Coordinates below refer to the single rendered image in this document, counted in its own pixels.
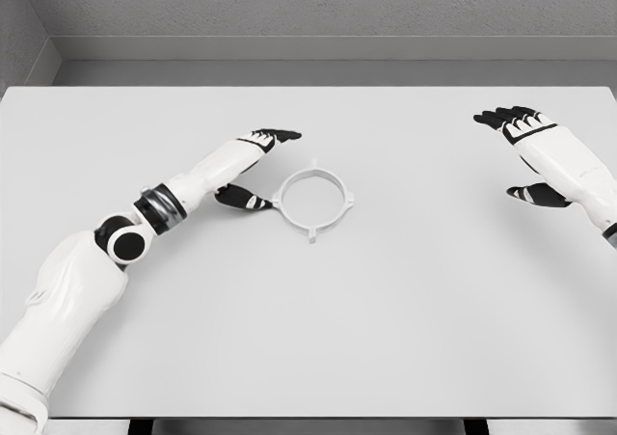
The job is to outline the white striped robot left hand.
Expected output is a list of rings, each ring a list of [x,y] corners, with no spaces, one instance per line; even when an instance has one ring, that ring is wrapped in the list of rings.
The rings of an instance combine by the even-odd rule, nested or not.
[[[262,128],[251,131],[208,155],[197,167],[198,177],[205,179],[206,191],[213,191],[219,204],[250,211],[270,209],[273,207],[270,201],[232,181],[251,169],[275,146],[301,137],[300,132],[293,130]]]

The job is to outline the white striped robot right hand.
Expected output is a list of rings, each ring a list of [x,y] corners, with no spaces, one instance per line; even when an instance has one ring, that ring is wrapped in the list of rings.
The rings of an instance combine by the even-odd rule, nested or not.
[[[544,179],[508,188],[507,194],[513,198],[538,206],[567,207],[612,180],[600,158],[568,127],[540,111],[498,107],[473,119],[500,132],[522,161]]]

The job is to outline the white round pipe clamp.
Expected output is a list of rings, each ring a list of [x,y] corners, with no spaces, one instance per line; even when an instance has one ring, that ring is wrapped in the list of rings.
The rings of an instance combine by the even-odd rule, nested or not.
[[[301,223],[299,220],[293,218],[283,203],[284,196],[293,184],[311,177],[318,177],[329,181],[337,187],[343,199],[343,204],[335,217],[323,223],[313,225]],[[317,160],[313,159],[308,167],[290,175],[281,184],[279,189],[273,194],[271,202],[286,223],[294,230],[305,234],[308,237],[308,242],[313,244],[319,234],[332,230],[343,220],[346,213],[354,206],[355,196],[337,174],[319,166]]]

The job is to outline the wide white table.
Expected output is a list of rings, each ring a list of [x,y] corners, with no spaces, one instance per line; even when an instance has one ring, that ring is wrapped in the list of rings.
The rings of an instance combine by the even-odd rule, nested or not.
[[[12,87],[0,100],[0,340],[48,254],[260,128],[302,138],[354,206],[314,242],[205,199],[130,267],[50,397],[55,418],[617,416],[617,251],[473,116],[523,105],[617,174],[605,87]]]

